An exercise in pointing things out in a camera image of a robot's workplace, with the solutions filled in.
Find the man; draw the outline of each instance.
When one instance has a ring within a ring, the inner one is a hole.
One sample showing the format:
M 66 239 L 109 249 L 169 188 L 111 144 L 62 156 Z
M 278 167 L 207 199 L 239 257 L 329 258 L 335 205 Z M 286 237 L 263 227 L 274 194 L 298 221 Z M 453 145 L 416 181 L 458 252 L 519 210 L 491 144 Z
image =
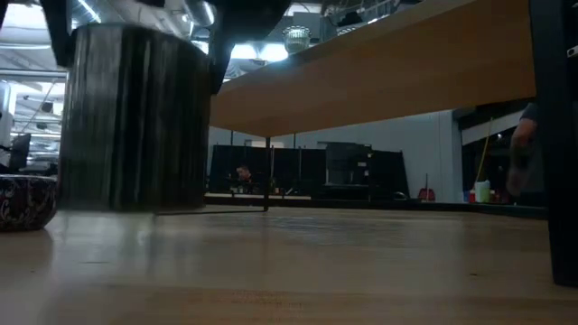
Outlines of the man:
M 508 192 L 524 206 L 544 207 L 542 150 L 537 139 L 538 106 L 527 105 L 510 143 Z
M 251 182 L 251 172 L 246 165 L 241 165 L 237 167 L 238 179 L 243 182 Z

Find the light fixture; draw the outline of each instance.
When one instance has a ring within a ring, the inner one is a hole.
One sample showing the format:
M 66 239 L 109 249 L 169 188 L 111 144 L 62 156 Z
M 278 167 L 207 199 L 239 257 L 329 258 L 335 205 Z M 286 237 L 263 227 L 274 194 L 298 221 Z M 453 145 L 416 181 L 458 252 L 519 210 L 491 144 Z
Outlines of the light fixture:
M 231 52 L 231 59 L 255 59 L 255 48 L 249 44 L 237 44 Z
M 309 49 L 311 30 L 303 26 L 290 26 L 283 30 L 285 49 L 289 54 Z
M 263 50 L 259 52 L 259 59 L 269 62 L 285 60 L 289 56 L 285 46 L 280 43 L 268 43 Z
M 92 9 L 89 4 L 87 4 L 85 0 L 79 0 L 79 3 L 89 12 L 89 14 L 92 16 L 92 19 L 94 19 L 97 23 L 102 23 L 100 16 Z
M 16 133 L 16 132 L 12 132 L 10 133 L 11 136 L 18 136 L 18 135 L 25 135 L 26 133 Z M 30 134 L 30 136 L 32 137 L 43 137 L 43 138 L 53 138 L 53 139 L 60 139 L 61 135 L 56 135 L 56 134 L 40 134 L 40 133 L 34 133 L 34 134 Z

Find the white container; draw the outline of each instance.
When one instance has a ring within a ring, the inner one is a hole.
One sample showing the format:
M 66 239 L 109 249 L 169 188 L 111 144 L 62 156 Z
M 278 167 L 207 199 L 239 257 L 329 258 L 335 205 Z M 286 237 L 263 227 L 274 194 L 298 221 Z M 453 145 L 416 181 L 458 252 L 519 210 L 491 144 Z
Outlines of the white container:
M 474 190 L 476 192 L 476 202 L 489 202 L 489 181 L 477 181 L 474 185 Z

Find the white wall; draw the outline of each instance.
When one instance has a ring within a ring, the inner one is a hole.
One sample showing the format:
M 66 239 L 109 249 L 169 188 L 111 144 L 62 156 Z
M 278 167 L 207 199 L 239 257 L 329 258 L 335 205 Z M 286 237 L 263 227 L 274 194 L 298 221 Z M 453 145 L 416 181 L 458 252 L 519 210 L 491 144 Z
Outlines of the white wall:
M 214 144 L 229 144 L 230 131 L 210 129 L 210 157 Z M 253 135 L 234 134 L 234 145 L 246 140 L 263 140 Z M 279 136 L 272 142 L 293 147 L 293 135 Z M 461 133 L 452 119 L 452 111 L 409 116 L 386 121 L 349 125 L 298 134 L 297 147 L 317 148 L 318 142 L 371 144 L 382 151 L 403 151 L 410 195 L 416 197 L 425 186 L 435 191 L 438 202 L 459 202 L 461 194 Z

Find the black metal frame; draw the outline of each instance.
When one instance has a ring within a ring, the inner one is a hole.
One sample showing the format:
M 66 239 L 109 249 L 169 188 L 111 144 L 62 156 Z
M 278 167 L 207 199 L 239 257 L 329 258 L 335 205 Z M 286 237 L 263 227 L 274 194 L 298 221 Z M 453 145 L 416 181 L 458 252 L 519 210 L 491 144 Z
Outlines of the black metal frame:
M 555 283 L 569 286 L 578 286 L 578 120 L 573 108 L 578 59 L 567 55 L 578 44 L 575 3 L 529 0 L 552 271 Z

